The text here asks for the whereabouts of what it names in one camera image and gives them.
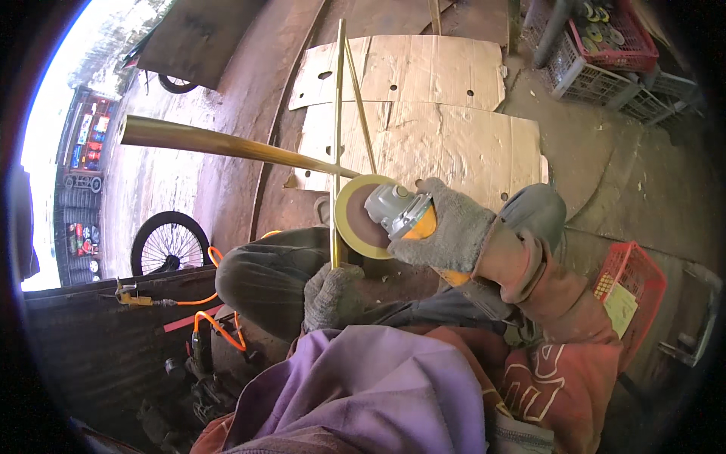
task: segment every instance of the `cardboard sheet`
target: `cardboard sheet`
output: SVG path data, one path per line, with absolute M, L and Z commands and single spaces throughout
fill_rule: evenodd
M 383 35 L 351 39 L 364 101 L 437 102 L 494 110 L 505 97 L 499 44 L 455 36 Z M 288 107 L 332 102 L 337 43 L 308 49 Z M 343 101 L 354 101 L 347 63 Z
M 378 173 L 409 189 L 438 177 L 494 211 L 525 186 L 542 181 L 535 121 L 428 102 L 364 102 Z M 369 174 L 355 102 L 344 102 L 341 165 Z M 333 104 L 308 108 L 298 153 L 330 160 Z M 289 187 L 328 191 L 326 174 L 295 169 Z

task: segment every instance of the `purple cloth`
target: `purple cloth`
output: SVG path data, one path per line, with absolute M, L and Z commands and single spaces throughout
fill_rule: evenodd
M 305 335 L 245 387 L 224 449 L 314 427 L 362 452 L 486 452 L 481 387 L 463 355 L 385 326 Z

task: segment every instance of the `sky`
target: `sky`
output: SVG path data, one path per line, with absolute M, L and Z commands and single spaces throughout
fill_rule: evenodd
M 148 5 L 134 5 L 134 0 L 91 0 L 68 31 L 36 95 L 25 130 L 25 143 L 20 163 L 30 173 L 30 190 L 33 193 L 33 247 L 38 254 L 41 271 L 26 279 L 24 291 L 60 287 L 58 268 L 52 255 L 53 247 L 53 194 L 55 186 L 55 156 L 68 113 L 73 90 L 68 87 L 68 76 L 81 64 L 83 57 L 101 39 L 103 20 L 116 12 L 124 11 L 138 17 L 155 12 Z M 101 92 L 113 93 L 115 80 L 101 86 L 93 86 Z

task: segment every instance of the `gray work glove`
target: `gray work glove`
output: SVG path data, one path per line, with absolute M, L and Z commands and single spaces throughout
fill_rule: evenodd
M 345 328 L 356 316 L 363 313 L 364 303 L 353 282 L 364 277 L 363 269 L 342 264 L 342 268 L 330 270 L 330 263 L 305 284 L 306 333 L 325 328 Z
M 418 193 L 430 193 L 436 231 L 423 240 L 392 240 L 388 252 L 411 265 L 472 272 L 481 246 L 497 215 L 470 197 L 446 187 L 438 178 L 418 182 Z

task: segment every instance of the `white print on shirt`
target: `white print on shirt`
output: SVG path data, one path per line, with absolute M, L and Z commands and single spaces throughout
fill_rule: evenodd
M 550 361 L 553 347 L 557 349 L 557 354 L 555 355 L 554 360 Z M 557 363 L 560 359 L 560 356 L 562 355 L 562 351 L 564 350 L 564 348 L 564 345 L 541 346 L 537 350 L 537 355 L 535 355 L 536 366 L 534 368 L 534 375 L 532 375 L 531 370 L 529 370 L 529 368 L 524 364 L 509 365 L 509 367 L 505 371 L 504 385 L 502 385 L 502 388 L 499 390 L 499 394 L 502 395 L 502 391 L 504 390 L 504 388 L 507 388 L 507 393 L 504 395 L 504 398 L 502 400 L 504 400 L 504 403 L 509 407 L 510 412 L 513 416 L 518 416 L 522 418 L 523 421 L 540 422 L 547 415 L 547 411 L 550 410 L 552 403 L 555 401 L 557 393 L 560 391 L 560 389 L 565 387 L 564 377 L 552 378 L 553 376 L 557 375 Z M 551 367 L 552 371 L 550 371 L 549 373 L 542 372 L 540 370 L 540 364 L 542 364 L 543 369 L 548 368 L 548 366 Z M 507 379 L 509 372 L 516 368 L 526 370 L 527 373 L 531 376 L 532 382 L 545 386 L 535 387 L 533 385 L 530 385 L 527 387 L 527 389 L 524 390 L 524 392 L 520 393 L 520 388 L 522 385 L 521 381 L 508 381 Z M 537 416 L 533 416 L 530 412 L 535 402 L 546 402 L 544 404 L 544 407 L 542 408 L 542 411 Z

